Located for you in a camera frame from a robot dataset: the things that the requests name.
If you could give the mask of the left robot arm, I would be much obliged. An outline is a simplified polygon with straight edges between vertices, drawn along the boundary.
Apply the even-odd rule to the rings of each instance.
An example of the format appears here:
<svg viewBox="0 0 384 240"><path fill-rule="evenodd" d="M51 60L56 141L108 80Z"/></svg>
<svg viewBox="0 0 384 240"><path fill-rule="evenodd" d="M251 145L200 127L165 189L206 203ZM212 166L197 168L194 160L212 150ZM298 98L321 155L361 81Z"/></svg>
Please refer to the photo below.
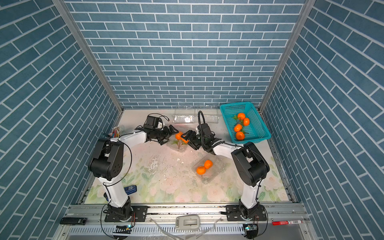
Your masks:
<svg viewBox="0 0 384 240"><path fill-rule="evenodd" d="M166 126L162 118L169 120L163 115L148 115L145 123L137 126L132 133L115 138L101 138L96 142L88 168L103 185L109 207L121 209L130 202L120 177L124 151L131 152L132 147L151 141L164 145L169 142L171 136L179 132L172 125Z"/></svg>

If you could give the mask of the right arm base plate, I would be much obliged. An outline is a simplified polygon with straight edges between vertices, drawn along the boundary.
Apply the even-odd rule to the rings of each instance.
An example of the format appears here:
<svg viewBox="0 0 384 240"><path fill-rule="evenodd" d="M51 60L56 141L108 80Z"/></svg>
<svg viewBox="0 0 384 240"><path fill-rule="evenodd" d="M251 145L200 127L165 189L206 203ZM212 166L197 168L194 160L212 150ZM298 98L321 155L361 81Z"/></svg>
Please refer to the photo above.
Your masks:
<svg viewBox="0 0 384 240"><path fill-rule="evenodd" d="M221 212L227 217L227 221L267 221L267 212L264 205L256 204L247 209L243 205L226 205L226 210Z"/></svg>

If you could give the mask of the orange pair with leaves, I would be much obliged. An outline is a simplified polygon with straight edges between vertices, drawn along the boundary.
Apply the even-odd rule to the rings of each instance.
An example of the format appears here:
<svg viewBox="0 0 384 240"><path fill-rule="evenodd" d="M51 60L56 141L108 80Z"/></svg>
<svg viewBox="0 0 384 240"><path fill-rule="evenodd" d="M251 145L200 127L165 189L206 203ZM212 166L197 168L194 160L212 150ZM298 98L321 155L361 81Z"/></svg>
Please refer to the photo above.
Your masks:
<svg viewBox="0 0 384 240"><path fill-rule="evenodd" d="M242 124L243 126L248 126L251 123L250 119L247 118L244 113L234 115L233 119L236 121L236 124Z"/></svg>

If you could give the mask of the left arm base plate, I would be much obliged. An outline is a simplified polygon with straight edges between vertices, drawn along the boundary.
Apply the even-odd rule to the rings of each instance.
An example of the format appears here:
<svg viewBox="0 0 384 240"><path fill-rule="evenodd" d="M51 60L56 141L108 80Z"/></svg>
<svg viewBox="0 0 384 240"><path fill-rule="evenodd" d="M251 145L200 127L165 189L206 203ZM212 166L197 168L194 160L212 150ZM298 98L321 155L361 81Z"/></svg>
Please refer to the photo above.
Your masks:
<svg viewBox="0 0 384 240"><path fill-rule="evenodd" d="M107 223L124 223L124 222L138 222L143 223L146 221L148 206L131 206L131 210L126 214L118 214L117 211L105 209L103 213L106 214L105 222Z"/></svg>

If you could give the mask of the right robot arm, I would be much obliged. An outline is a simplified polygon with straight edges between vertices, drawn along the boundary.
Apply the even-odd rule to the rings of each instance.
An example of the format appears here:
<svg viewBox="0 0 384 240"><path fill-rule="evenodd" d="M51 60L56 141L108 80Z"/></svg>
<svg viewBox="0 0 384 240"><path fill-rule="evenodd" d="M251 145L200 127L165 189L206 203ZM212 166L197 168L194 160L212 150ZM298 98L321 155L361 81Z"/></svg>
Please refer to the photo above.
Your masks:
<svg viewBox="0 0 384 240"><path fill-rule="evenodd" d="M227 143L215 137L208 124L198 126L196 131L183 133L181 138L195 150L203 148L213 155L232 159L244 183L241 205L250 210L258 204L259 185L267 177L270 167L254 143Z"/></svg>

